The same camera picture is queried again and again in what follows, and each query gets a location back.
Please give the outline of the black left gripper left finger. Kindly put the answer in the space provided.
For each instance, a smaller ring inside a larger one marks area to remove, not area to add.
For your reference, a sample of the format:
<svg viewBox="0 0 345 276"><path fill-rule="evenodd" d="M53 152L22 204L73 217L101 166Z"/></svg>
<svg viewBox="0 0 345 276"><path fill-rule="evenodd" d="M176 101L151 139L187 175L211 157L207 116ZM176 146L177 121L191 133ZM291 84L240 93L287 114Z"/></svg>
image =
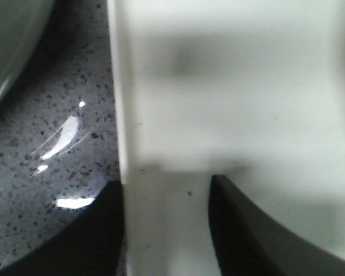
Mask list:
<svg viewBox="0 0 345 276"><path fill-rule="evenodd" d="M110 181L70 225L0 275L117 275L123 239L123 188Z"/></svg>

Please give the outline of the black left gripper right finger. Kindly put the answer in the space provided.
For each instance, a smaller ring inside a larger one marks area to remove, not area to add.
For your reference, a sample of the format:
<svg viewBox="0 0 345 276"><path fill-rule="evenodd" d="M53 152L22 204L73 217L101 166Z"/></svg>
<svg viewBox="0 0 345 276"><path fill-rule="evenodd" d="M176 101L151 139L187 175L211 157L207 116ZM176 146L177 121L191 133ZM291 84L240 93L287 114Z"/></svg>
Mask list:
<svg viewBox="0 0 345 276"><path fill-rule="evenodd" d="M225 175L211 178L208 216L221 275L345 275L345 260L273 220Z"/></svg>

